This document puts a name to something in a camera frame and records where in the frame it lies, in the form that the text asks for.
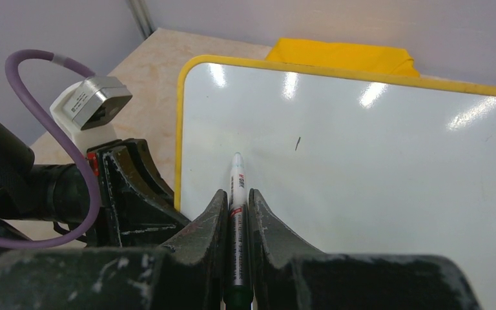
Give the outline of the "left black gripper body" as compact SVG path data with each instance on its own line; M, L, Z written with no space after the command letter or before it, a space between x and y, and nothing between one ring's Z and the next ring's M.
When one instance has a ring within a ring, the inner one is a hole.
M98 216L87 232L90 247L122 247L116 210L111 203L110 176L104 154L114 143L104 143L87 150L87 161L98 183L100 208Z

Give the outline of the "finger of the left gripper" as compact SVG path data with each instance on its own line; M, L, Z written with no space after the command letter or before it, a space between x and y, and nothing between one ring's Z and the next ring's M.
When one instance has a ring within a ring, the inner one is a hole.
M122 247L160 245L191 222L146 184L125 145L112 147L104 159L111 173L111 203L118 216Z
M127 147L136 170L146 184L165 201L166 205L174 205L174 192L158 171L147 141L145 139L129 138L124 139L122 142Z

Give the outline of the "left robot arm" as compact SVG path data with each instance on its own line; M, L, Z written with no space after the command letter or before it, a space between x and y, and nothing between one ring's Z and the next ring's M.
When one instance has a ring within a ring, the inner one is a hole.
M159 245L188 219L174 208L174 193L158 172L144 139L115 139L91 147L102 208L79 241L88 247ZM0 124L0 237L25 240L10 220L50 222L65 235L86 217L89 194L78 168L40 165L34 152Z

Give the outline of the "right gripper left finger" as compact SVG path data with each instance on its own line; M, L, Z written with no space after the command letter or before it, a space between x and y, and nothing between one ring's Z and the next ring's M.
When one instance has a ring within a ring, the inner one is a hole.
M0 309L219 309L227 193L157 246L14 250Z

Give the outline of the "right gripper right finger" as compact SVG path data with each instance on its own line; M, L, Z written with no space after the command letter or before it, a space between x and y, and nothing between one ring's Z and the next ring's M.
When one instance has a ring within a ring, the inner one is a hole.
M260 309L480 309L468 279L437 255L326 254L249 192L254 293Z

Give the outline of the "green whiteboard marker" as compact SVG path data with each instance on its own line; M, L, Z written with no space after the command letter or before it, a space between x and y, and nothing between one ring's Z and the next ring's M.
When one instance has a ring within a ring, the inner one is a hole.
M243 157L239 152L232 158L230 185L223 301L226 309L252 309L249 200Z

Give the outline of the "yellow-framed whiteboard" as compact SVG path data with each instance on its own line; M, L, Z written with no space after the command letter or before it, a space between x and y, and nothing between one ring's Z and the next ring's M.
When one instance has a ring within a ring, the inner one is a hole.
M176 207L246 184L327 253L437 254L496 309L496 87L224 56L178 77Z

